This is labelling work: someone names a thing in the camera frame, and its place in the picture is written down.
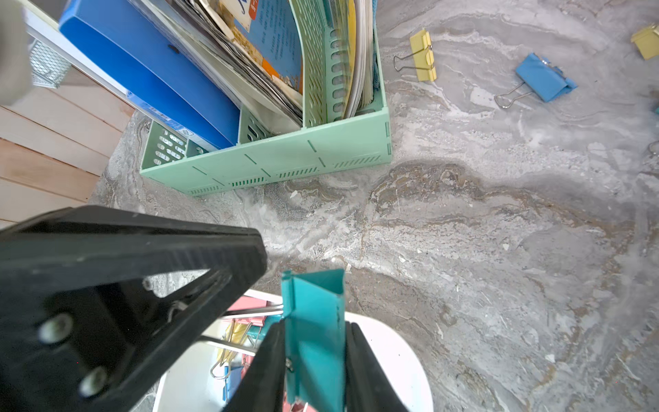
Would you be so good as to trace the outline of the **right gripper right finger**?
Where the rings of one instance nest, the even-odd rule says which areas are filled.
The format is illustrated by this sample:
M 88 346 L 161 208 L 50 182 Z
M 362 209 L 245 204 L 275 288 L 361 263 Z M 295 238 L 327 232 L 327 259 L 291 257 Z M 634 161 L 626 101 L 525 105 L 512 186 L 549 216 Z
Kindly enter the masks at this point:
M 346 411 L 407 411 L 356 323 L 346 323 Z

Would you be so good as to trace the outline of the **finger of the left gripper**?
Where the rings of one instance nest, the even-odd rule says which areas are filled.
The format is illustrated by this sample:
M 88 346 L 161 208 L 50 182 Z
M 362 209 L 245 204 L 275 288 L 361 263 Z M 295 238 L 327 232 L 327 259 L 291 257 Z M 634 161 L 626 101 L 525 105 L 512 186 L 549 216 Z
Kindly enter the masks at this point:
M 266 269 L 253 228 L 82 206 L 3 229 L 2 410 L 131 410 Z

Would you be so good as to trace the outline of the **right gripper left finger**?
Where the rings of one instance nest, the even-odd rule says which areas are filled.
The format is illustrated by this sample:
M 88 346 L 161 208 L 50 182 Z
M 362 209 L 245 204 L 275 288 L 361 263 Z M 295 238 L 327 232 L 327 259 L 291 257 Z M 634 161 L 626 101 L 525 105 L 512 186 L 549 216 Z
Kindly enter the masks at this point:
M 285 365 L 285 327 L 280 321 L 269 328 L 252 365 L 222 411 L 282 412 Z

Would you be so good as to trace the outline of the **white plastic storage tray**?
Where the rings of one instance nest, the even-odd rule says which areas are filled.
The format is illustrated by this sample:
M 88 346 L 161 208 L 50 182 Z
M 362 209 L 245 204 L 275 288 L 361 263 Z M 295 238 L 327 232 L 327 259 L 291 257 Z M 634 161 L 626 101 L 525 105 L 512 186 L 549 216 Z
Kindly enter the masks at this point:
M 350 311 L 345 319 L 360 326 L 393 390 L 408 411 L 432 411 L 432 393 L 421 361 L 406 340 L 387 324 Z M 211 376 L 219 348 L 197 343 L 157 384 L 154 411 L 221 411 L 225 382 Z

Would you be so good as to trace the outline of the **pink binder clip top tray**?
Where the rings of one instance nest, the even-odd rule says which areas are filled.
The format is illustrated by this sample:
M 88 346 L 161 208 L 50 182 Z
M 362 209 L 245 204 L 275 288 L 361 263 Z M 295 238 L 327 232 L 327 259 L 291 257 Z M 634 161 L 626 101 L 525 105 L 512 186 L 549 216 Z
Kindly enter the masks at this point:
M 231 307 L 229 307 L 228 311 L 235 312 L 261 309 L 267 307 L 268 305 L 269 302 L 267 302 L 267 300 L 260 300 L 250 296 L 242 296 Z M 266 321 L 266 316 L 232 318 L 232 320 L 238 322 L 239 324 L 251 324 L 252 326 L 263 327 Z

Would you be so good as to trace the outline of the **teal binder clip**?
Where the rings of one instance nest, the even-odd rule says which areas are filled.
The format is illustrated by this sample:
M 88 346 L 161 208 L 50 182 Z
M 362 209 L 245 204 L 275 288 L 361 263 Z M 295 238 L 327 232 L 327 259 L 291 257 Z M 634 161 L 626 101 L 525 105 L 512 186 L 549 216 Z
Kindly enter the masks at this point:
M 287 271 L 281 280 L 287 396 L 317 411 L 345 408 L 344 274 Z

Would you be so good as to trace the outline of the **blue binder clip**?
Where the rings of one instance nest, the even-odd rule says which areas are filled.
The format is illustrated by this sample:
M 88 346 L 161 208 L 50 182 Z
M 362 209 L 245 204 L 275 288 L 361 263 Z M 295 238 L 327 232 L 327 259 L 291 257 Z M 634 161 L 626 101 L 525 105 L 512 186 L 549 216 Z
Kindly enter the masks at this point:
M 515 73 L 521 80 L 520 84 L 510 92 L 494 96 L 494 102 L 501 109 L 507 110 L 515 102 L 531 95 L 549 103 L 578 87 L 559 67 L 535 53 L 530 53 L 516 67 Z

